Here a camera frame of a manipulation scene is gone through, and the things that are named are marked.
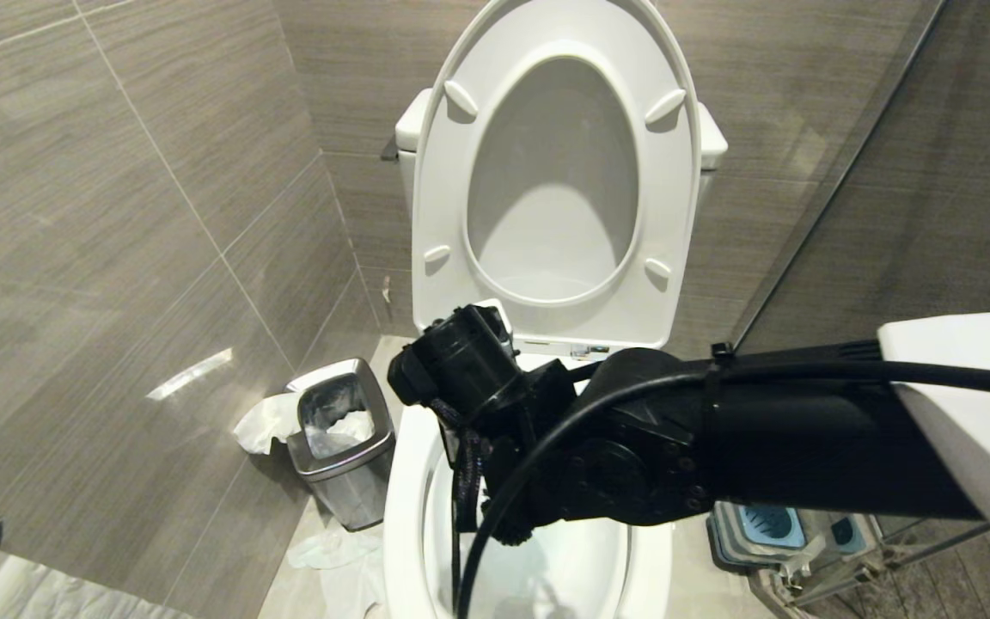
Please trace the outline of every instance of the tile wall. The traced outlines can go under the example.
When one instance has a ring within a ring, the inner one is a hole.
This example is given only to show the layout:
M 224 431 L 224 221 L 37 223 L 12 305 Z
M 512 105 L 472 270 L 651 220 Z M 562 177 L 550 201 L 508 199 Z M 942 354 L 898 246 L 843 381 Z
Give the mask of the tile wall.
M 4 549 L 258 614 L 307 494 L 231 428 L 380 330 L 315 133 L 268 0 L 0 0 Z
M 743 348 L 990 312 L 990 2 L 948 4 Z
M 671 352 L 703 355 L 736 332 L 872 127 L 935 3 L 659 0 L 731 146 L 695 227 Z M 400 172 L 377 157 L 484 0 L 274 4 L 382 329 L 413 334 Z

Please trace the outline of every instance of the stainless steel trash can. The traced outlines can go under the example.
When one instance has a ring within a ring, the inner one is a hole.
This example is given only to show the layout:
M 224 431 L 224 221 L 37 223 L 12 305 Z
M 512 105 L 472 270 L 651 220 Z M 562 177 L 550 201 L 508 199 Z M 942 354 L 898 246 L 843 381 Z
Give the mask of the stainless steel trash can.
M 300 432 L 287 439 L 297 473 L 346 531 L 378 524 L 384 520 L 396 436 L 373 370 L 364 359 L 349 359 L 315 370 L 294 384 L 305 389 L 297 409 Z M 372 416 L 373 435 L 337 454 L 315 457 L 309 428 L 326 431 L 346 413 L 361 410 Z

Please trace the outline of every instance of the toilet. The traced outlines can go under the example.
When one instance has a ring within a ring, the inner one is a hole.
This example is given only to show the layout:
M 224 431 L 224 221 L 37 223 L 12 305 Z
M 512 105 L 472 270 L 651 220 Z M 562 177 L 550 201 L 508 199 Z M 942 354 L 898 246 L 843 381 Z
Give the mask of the toilet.
M 667 341 L 727 142 L 648 0 L 492 0 L 396 144 L 417 328 L 497 299 L 526 370 Z M 391 616 L 452 616 L 451 482 L 435 416 L 408 408 L 385 505 Z M 671 534 L 598 518 L 492 542 L 470 616 L 661 618 Z

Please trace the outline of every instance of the toilet seat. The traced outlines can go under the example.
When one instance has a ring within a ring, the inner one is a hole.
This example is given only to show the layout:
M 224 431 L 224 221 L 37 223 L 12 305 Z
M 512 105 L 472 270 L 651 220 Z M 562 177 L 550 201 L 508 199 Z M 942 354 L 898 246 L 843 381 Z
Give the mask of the toilet seat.
M 660 347 L 700 176 L 698 102 L 647 0 L 494 0 L 418 144 L 420 328 L 495 297 L 522 340 Z
M 522 357 L 526 368 L 553 359 Z M 569 367 L 580 365 L 563 361 Z M 401 609 L 408 619 L 452 617 L 451 477 L 435 416 L 422 407 L 408 408 L 384 518 L 388 607 L 390 612 Z M 472 536 L 461 537 L 463 557 Z M 661 618 L 670 580 L 671 524 L 561 521 L 535 529 L 529 541 L 514 548 L 488 543 L 470 616 Z

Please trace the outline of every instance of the toilet tank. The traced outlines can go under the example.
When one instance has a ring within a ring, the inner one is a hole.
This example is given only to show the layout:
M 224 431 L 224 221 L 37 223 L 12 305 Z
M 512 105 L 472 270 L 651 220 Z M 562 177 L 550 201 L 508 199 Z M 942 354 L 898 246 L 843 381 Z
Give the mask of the toilet tank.
M 425 88 L 415 95 L 412 103 L 396 122 L 396 149 L 400 157 L 400 175 L 404 181 L 404 196 L 407 199 L 407 214 L 413 210 L 415 199 L 415 160 L 419 150 L 419 134 L 423 132 L 423 118 L 430 102 L 432 88 Z M 728 152 L 728 141 L 720 132 L 716 121 L 704 103 L 698 102 L 700 121 L 700 143 L 702 145 L 702 169 L 698 187 L 698 208 L 704 204 L 705 196 L 710 192 L 712 177 Z

